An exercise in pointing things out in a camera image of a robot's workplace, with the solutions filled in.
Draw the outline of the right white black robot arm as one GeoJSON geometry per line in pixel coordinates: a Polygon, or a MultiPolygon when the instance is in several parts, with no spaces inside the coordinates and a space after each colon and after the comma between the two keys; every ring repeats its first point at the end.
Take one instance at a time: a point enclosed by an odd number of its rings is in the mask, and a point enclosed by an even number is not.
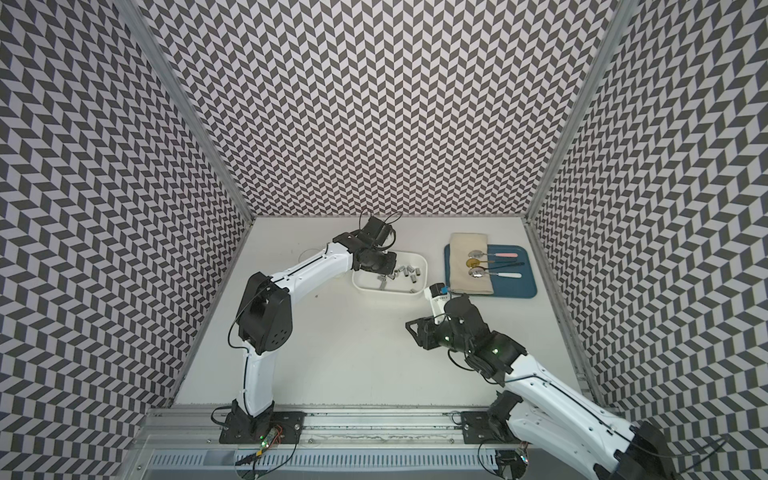
{"type": "Polygon", "coordinates": [[[468,368],[500,386],[487,410],[502,442],[532,444],[587,479],[673,479],[665,436],[634,425],[570,388],[511,337],[491,330],[466,296],[427,292],[431,315],[406,323],[424,350],[461,353],[468,368]]]}

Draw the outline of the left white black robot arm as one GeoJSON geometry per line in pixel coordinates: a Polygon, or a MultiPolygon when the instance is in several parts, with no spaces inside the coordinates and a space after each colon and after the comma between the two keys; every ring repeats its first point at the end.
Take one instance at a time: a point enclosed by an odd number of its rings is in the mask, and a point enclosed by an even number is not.
{"type": "Polygon", "coordinates": [[[333,238],[320,252],[274,274],[248,279],[233,324],[245,350],[239,412],[261,422],[273,408],[275,352],[293,331],[293,307],[305,296],[350,271],[389,275],[397,255],[396,232],[389,220],[371,216],[367,223],[333,238]]]}

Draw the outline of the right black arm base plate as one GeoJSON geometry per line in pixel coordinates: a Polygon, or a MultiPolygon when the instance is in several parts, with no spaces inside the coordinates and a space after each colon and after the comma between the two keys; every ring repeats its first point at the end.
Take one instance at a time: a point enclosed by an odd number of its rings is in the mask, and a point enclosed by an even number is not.
{"type": "Polygon", "coordinates": [[[454,419],[465,444],[513,444],[534,439],[544,418],[523,398],[509,390],[497,393],[486,410],[461,411],[454,419]]]}

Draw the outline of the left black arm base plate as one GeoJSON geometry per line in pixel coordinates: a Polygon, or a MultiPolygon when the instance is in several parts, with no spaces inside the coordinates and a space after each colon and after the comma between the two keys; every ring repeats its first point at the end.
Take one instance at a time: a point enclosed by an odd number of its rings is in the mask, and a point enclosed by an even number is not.
{"type": "Polygon", "coordinates": [[[269,431],[280,427],[280,440],[283,445],[295,445],[299,442],[306,414],[302,411],[265,411],[257,417],[242,410],[230,412],[224,421],[224,428],[219,436],[220,444],[256,445],[267,437],[269,431]]]}

